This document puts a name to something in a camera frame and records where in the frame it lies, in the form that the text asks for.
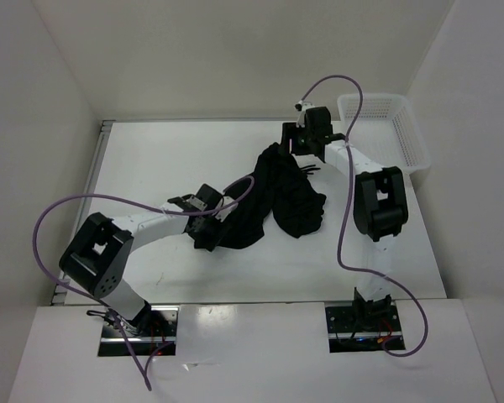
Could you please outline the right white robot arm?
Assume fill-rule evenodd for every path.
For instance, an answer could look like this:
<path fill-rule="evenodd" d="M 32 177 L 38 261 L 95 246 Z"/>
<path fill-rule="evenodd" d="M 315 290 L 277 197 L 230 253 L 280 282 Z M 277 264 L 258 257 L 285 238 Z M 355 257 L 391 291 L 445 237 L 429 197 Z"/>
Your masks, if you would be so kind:
<path fill-rule="evenodd" d="M 371 276 L 372 290 L 354 290 L 352 321 L 361 330 L 370 330 L 391 309 L 391 295 L 386 284 L 396 282 L 388 275 L 391 248 L 408 221 L 407 197 L 402 171 L 386 167 L 358 151 L 349 142 L 349 130 L 333 131 L 331 113 L 300 101 L 295 123 L 282 125 L 281 147 L 294 155 L 313 155 L 336 168 L 349 182 L 348 198 L 337 247 L 339 265 L 355 273 Z M 365 248 L 372 267 L 360 268 L 343 262 L 342 251 L 347 227 L 353 222 L 365 237 Z"/>

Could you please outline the black shorts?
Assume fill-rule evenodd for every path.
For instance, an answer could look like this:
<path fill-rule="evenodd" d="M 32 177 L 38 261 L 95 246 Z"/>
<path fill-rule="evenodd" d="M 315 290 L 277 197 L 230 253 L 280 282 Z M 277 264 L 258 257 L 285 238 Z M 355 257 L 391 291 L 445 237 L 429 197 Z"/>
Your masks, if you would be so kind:
<path fill-rule="evenodd" d="M 250 174 L 255 184 L 228 216 L 230 228 L 218 245 L 248 248 L 265 235 L 263 224 L 268 215 L 293 238 L 319 230 L 327 197 L 316 192 L 308 179 L 317 170 L 316 165 L 299 166 L 278 143 L 267 147 Z"/>

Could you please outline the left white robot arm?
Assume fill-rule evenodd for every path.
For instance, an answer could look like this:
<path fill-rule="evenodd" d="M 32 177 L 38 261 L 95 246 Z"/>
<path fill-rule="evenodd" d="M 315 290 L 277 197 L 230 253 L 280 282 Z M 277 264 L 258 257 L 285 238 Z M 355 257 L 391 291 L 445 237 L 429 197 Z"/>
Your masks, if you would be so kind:
<path fill-rule="evenodd" d="M 195 194 L 168 199 L 160 212 L 122 217 L 95 212 L 81 225 L 59 266 L 87 294 L 117 312 L 130 334 L 161 330 L 164 317 L 123 278 L 129 256 L 154 241 L 183 233 L 212 251 L 229 230 L 229 216 L 238 206 L 235 200 L 204 184 Z"/>

